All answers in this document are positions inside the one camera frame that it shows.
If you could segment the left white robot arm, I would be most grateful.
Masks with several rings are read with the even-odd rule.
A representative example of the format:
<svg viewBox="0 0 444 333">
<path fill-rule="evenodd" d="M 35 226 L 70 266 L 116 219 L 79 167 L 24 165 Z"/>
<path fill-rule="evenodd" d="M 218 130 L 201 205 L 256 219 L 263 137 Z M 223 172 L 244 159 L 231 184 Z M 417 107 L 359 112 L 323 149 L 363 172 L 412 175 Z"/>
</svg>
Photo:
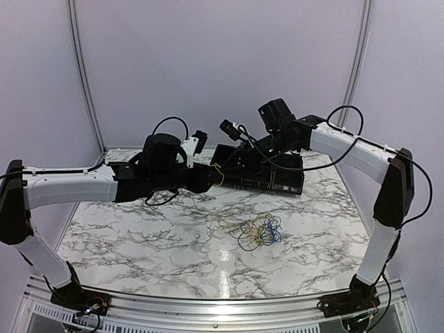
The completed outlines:
<svg viewBox="0 0 444 333">
<path fill-rule="evenodd" d="M 198 137 L 149 135 L 142 151 L 129 161 L 88 169 L 39 169 L 13 160 L 1 177 L 1 242 L 16 248 L 48 280 L 56 299 L 83 308 L 87 292 L 72 265 L 32 226 L 31 210 L 82 201 L 127 203 L 150 199 L 157 191 L 204 193 L 223 181 L 218 167 L 194 161 L 204 143 Z"/>
</svg>

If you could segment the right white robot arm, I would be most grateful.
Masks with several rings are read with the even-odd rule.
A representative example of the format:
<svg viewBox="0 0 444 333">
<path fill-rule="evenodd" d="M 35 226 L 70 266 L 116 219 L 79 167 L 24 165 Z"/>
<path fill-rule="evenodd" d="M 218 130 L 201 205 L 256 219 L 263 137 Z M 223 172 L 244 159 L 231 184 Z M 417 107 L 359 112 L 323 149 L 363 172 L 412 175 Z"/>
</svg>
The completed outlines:
<svg viewBox="0 0 444 333">
<path fill-rule="evenodd" d="M 414 197 L 414 169 L 424 169 L 413 160 L 411 151 L 395 150 L 353 134 L 331 123 L 330 118 L 290 111 L 283 99 L 269 101 L 258 109 L 268 136 L 250 141 L 250 149 L 261 160 L 273 163 L 289 151 L 313 151 L 328 155 L 330 165 L 343 162 L 366 174 L 380 185 L 373 206 L 374 227 L 363 262 L 352 278 L 343 304 L 357 311 L 371 297 L 386 265 L 398 249 L 407 214 Z"/>
</svg>

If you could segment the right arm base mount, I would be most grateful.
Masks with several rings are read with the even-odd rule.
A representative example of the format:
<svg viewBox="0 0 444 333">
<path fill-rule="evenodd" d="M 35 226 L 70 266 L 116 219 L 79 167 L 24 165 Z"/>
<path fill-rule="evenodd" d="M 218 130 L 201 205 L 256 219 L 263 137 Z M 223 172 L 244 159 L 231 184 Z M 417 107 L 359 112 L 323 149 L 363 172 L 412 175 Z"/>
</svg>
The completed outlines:
<svg viewBox="0 0 444 333">
<path fill-rule="evenodd" d="M 363 296 L 360 291 L 349 290 L 321 296 L 316 307 L 324 317 L 331 318 L 374 309 L 379 305 L 379 294 L 376 291 Z"/>
</svg>

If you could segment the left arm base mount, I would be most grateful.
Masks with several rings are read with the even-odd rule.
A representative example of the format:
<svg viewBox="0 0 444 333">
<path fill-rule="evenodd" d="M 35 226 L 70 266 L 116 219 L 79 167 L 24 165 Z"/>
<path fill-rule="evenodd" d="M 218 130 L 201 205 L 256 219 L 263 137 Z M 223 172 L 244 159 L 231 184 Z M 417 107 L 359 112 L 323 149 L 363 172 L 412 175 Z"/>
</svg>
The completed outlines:
<svg viewBox="0 0 444 333">
<path fill-rule="evenodd" d="M 76 310 L 77 312 L 85 313 L 87 309 L 98 305 L 98 309 L 93 309 L 94 314 L 105 316 L 110 306 L 111 296 L 108 293 L 101 293 L 98 291 L 82 289 L 74 290 L 56 289 L 51 293 L 51 303 L 61 307 Z"/>
</svg>

